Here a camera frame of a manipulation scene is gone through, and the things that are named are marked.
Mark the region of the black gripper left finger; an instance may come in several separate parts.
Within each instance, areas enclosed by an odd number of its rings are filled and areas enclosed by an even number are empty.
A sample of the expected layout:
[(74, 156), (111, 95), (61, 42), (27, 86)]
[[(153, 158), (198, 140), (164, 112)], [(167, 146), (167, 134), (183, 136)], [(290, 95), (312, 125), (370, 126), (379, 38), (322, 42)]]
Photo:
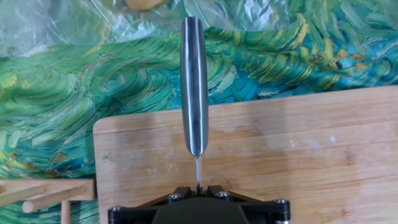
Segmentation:
[(108, 209), (108, 224), (152, 223), (160, 208), (173, 202), (191, 198), (195, 194), (190, 187), (177, 187), (171, 194), (137, 207), (113, 206)]

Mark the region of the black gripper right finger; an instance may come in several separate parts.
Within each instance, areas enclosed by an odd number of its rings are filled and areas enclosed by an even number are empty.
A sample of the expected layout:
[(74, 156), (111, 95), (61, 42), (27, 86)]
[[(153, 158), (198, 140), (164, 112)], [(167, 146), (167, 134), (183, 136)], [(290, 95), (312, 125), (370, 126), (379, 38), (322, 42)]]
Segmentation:
[(201, 205), (208, 223), (291, 224), (290, 202), (284, 198), (263, 201), (211, 185), (204, 192), (210, 203)]

